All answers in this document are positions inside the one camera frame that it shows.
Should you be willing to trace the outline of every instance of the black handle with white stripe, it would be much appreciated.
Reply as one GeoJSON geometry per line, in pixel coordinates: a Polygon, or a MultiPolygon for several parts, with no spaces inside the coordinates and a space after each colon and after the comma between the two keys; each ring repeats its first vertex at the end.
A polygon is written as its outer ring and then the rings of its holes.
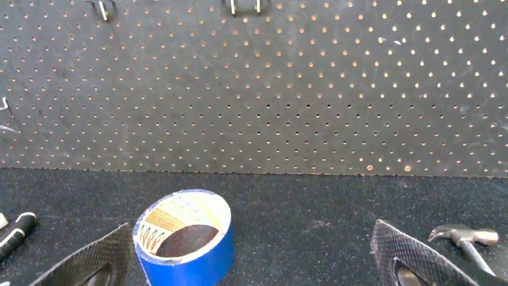
{"type": "Polygon", "coordinates": [[[8,230],[0,238],[0,261],[8,257],[16,248],[23,243],[35,226],[37,217],[34,213],[20,214],[8,230]]]}

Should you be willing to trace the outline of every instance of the pegboard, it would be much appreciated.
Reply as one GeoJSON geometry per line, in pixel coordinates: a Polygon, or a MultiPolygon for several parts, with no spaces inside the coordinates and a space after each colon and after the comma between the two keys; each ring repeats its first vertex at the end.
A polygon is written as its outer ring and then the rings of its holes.
{"type": "Polygon", "coordinates": [[[103,3],[2,2],[0,167],[508,176],[505,0],[103,3]]]}

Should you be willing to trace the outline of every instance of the black table surface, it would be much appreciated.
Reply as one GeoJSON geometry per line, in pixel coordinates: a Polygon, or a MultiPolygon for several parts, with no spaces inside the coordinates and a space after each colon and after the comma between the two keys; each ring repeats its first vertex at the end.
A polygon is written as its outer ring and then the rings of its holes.
{"type": "MultiPolygon", "coordinates": [[[[0,283],[27,285],[106,230],[134,223],[156,200],[190,188],[214,191],[232,209],[235,261],[221,285],[377,285],[369,241],[378,218],[422,241],[445,223],[495,228],[500,242],[477,248],[508,280],[508,180],[0,168],[0,212],[39,218],[0,264],[0,283]]],[[[435,246],[461,256],[448,240],[435,246]]],[[[146,284],[137,259],[126,284],[146,284]]]]}

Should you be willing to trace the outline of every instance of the hammer handle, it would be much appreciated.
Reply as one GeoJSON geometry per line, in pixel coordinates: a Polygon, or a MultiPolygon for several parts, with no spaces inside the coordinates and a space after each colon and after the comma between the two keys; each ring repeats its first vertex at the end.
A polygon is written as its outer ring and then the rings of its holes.
{"type": "Polygon", "coordinates": [[[471,261],[474,264],[480,267],[483,271],[491,274],[492,276],[495,276],[489,265],[485,262],[482,256],[479,255],[478,251],[476,250],[473,244],[471,244],[470,242],[462,242],[461,245],[462,245],[461,248],[464,250],[464,252],[468,255],[469,259],[471,259],[471,261]]]}

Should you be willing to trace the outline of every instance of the hammer head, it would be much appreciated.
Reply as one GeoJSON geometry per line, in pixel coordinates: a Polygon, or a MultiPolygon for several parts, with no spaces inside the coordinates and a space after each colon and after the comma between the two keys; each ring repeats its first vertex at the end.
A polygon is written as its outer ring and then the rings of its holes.
{"type": "Polygon", "coordinates": [[[436,227],[430,233],[428,241],[431,242],[434,238],[451,238],[456,245],[460,245],[461,242],[470,242],[472,244],[479,242],[484,245],[494,245],[498,243],[499,240],[498,233],[495,230],[473,230],[461,224],[449,224],[436,227]]]}

